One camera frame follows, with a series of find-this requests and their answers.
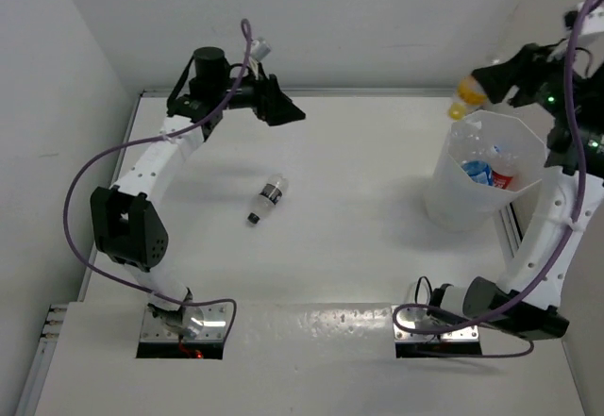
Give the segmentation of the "orange label yellow cap bottle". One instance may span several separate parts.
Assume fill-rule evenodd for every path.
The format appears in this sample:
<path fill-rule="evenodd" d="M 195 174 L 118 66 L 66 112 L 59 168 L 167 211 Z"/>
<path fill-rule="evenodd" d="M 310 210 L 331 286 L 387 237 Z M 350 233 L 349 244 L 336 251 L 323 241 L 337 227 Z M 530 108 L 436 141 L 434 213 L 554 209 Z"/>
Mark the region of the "orange label yellow cap bottle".
<path fill-rule="evenodd" d="M 491 59 L 487 65 L 472 70 L 459 82 L 447 111 L 452 120 L 461 120 L 493 101 L 497 92 L 496 83 L 486 69 L 500 62 L 499 58 Z"/>

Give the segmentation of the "black cap small bottle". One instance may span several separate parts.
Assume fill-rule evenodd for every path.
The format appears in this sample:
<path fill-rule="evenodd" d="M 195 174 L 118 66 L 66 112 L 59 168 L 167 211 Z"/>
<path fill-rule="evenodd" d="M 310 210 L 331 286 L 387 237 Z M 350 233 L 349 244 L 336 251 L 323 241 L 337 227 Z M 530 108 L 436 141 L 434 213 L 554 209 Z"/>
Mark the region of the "black cap small bottle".
<path fill-rule="evenodd" d="M 282 174 L 272 175 L 255 196 L 247 216 L 247 222 L 257 225 L 269 216 L 289 188 L 289 181 Z"/>

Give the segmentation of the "red label water bottle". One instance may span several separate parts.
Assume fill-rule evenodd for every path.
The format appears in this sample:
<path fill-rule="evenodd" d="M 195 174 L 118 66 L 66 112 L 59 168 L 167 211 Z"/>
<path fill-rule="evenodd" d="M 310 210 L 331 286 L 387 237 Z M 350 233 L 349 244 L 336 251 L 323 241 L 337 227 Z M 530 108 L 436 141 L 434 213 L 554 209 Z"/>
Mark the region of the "red label water bottle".
<path fill-rule="evenodd" d="M 486 157 L 492 170 L 494 186 L 506 190 L 518 173 L 518 156 L 491 145 L 486 149 Z"/>

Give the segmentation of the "blue label clear bottle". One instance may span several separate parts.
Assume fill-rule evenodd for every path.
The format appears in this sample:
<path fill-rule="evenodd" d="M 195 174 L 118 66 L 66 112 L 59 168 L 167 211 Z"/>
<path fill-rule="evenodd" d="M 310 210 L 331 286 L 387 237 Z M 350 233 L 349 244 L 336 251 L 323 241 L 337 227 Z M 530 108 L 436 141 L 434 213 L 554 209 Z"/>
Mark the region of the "blue label clear bottle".
<path fill-rule="evenodd" d="M 492 187 L 493 171 L 491 166 L 483 160 L 468 160 L 461 165 L 461 169 L 475 183 Z"/>

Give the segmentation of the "clear crushed plastic bottle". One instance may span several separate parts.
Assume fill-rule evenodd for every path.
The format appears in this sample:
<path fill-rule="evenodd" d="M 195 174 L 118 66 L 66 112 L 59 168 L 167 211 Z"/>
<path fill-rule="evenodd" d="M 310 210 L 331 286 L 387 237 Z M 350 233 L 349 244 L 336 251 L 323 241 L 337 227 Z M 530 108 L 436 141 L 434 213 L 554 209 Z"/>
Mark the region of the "clear crushed plastic bottle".
<path fill-rule="evenodd" d="M 482 160 L 484 149 L 481 121 L 460 120 L 451 126 L 448 154 L 460 165 Z"/>

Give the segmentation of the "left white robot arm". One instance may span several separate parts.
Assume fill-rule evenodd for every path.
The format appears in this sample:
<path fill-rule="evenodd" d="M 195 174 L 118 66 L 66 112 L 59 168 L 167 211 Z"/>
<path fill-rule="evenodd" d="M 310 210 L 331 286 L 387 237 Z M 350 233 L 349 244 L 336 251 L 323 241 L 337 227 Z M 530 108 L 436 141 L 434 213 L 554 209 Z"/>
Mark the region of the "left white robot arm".
<path fill-rule="evenodd" d="M 130 171 L 91 196 L 97 250 L 149 290 L 152 314 L 184 338 L 200 333 L 203 312 L 192 307 L 190 289 L 161 264 L 169 236 L 157 208 L 177 171 L 209 139 L 224 110 L 250 108 L 269 126 L 305 119 L 305 113 L 281 91 L 276 76 L 264 72 L 261 62 L 270 51 L 264 40 L 254 40 L 247 63 L 240 66 L 243 79 L 237 83 L 230 75 L 234 66 L 222 49 L 196 49 L 168 97 L 159 140 L 148 146 Z"/>

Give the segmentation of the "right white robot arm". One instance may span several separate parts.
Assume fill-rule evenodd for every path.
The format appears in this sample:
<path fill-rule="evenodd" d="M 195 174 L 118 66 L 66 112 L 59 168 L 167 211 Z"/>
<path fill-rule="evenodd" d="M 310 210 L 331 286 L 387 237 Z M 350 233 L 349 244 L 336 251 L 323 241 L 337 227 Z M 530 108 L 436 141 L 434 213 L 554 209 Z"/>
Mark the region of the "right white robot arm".
<path fill-rule="evenodd" d="M 565 83 L 564 54 L 524 45 L 509 60 L 474 70 L 487 99 L 538 104 L 554 118 L 538 202 L 519 249 L 497 282 L 443 284 L 428 315 L 449 325 L 472 320 L 526 341 L 562 337 L 563 281 L 587 225 L 603 201 L 603 71 Z"/>

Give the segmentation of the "white plastic bin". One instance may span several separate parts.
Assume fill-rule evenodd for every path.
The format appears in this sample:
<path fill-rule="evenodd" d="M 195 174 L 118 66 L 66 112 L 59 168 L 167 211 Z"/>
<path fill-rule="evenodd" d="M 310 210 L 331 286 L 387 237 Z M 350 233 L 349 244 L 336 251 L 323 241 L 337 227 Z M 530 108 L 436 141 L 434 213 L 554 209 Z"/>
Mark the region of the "white plastic bin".
<path fill-rule="evenodd" d="M 480 227 L 497 211 L 535 188 L 545 164 L 544 143 L 520 119 L 479 110 L 463 120 L 482 122 L 483 161 L 488 163 L 486 149 L 496 145 L 518 156 L 518 173 L 506 190 L 475 183 L 448 154 L 449 127 L 424 201 L 430 220 L 452 232 Z"/>

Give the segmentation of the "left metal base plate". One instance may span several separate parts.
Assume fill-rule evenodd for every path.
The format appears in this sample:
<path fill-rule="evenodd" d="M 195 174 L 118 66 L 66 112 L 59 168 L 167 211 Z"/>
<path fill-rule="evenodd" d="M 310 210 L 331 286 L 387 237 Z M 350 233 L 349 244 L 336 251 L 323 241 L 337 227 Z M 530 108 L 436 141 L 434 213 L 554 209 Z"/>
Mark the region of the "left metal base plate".
<path fill-rule="evenodd" d="M 143 315 L 140 341 L 150 343 L 222 343 L 229 311 L 224 304 L 167 312 L 149 305 Z"/>

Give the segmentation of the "metal base plate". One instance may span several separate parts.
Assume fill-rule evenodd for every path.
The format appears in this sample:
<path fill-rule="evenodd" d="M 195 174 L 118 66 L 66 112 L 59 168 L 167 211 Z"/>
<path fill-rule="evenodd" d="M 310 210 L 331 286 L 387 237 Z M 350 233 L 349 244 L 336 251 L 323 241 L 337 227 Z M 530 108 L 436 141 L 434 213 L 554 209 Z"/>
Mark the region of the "metal base plate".
<path fill-rule="evenodd" d="M 143 315 L 140 341 L 150 343 L 222 343 L 229 311 L 224 304 L 167 312 L 149 305 Z"/>
<path fill-rule="evenodd" d="M 405 308 L 400 310 L 396 315 L 396 320 L 400 325 L 415 330 L 426 330 L 445 326 L 444 323 L 437 321 L 431 316 L 428 316 L 423 309 L 419 308 Z M 394 341 L 402 344 L 464 343 L 479 341 L 479 333 L 476 326 L 466 327 L 462 330 L 447 332 L 438 336 L 411 333 L 402 330 L 396 324 L 393 324 L 393 330 Z"/>

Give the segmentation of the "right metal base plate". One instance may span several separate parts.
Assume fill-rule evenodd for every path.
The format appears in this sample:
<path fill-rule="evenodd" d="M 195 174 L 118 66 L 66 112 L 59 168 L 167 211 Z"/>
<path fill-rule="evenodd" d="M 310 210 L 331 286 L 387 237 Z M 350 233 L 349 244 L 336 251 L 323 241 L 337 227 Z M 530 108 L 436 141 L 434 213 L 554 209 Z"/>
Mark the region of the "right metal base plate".
<path fill-rule="evenodd" d="M 445 326 L 444 323 L 437 321 L 431 316 L 428 316 L 423 309 L 419 308 L 405 308 L 400 310 L 396 315 L 396 320 L 400 325 L 415 330 L 426 330 Z M 396 324 L 393 324 L 393 330 L 394 341 L 402 344 L 464 343 L 479 341 L 479 333 L 476 326 L 466 327 L 462 330 L 447 332 L 438 336 L 411 333 L 402 330 Z"/>

